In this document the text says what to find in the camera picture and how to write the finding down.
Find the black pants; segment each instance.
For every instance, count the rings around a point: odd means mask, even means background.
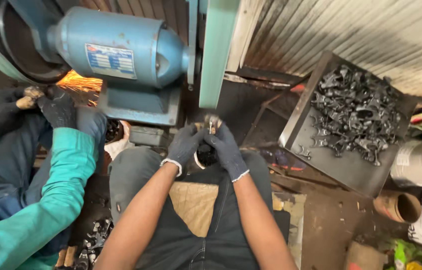
[[[266,162],[255,152],[243,152],[242,155],[272,212]],[[137,147],[124,150],[110,164],[111,214],[115,222],[159,169],[161,160],[162,157],[152,150]],[[174,211],[168,196],[154,235],[138,260],[137,269],[258,269],[244,236],[236,194],[226,170],[215,164],[187,175],[183,181],[219,185],[208,235],[195,236]]]

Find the teal sleeve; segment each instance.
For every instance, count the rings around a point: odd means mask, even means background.
[[[81,211],[84,186],[96,167],[94,139],[75,129],[57,128],[52,154],[41,200],[0,221],[0,269],[19,267]]]

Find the black knit glove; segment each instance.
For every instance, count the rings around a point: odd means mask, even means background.
[[[221,124],[216,135],[205,134],[204,140],[216,149],[219,163],[228,171],[232,182],[238,181],[243,175],[249,173],[234,136],[226,124]]]
[[[206,129],[197,132],[195,124],[191,124],[181,128],[176,133],[175,138],[168,148],[168,156],[161,162],[163,165],[166,162],[172,162],[179,167],[177,176],[183,173],[183,166],[198,150],[198,145],[203,140]]]
[[[53,128],[76,129],[76,108],[71,96],[63,89],[53,86],[48,89],[47,96],[38,98],[36,102]]]
[[[21,126],[23,116],[16,101],[24,95],[24,88],[0,90],[0,136]]]

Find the hand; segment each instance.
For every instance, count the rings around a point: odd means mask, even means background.
[[[181,128],[170,144],[168,156],[163,160],[161,165],[168,161],[172,162],[179,167],[177,176],[181,175],[183,173],[183,166],[194,155],[194,152],[198,150],[198,145],[203,140],[205,133],[206,129],[197,132],[195,124]]]
[[[23,95],[23,88],[0,90],[0,136],[21,126],[23,117],[16,101]]]
[[[48,96],[42,96],[36,102],[51,126],[76,129],[76,108],[71,96],[57,86],[48,89]]]
[[[205,134],[204,140],[216,149],[219,163],[228,171],[232,182],[239,180],[243,175],[249,173],[249,169],[241,156],[234,136],[232,136],[226,124],[221,124],[215,136],[208,133]]]

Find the blue electric motor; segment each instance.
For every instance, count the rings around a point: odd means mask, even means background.
[[[161,89],[188,70],[188,47],[160,20],[73,7],[47,36],[84,77]]]

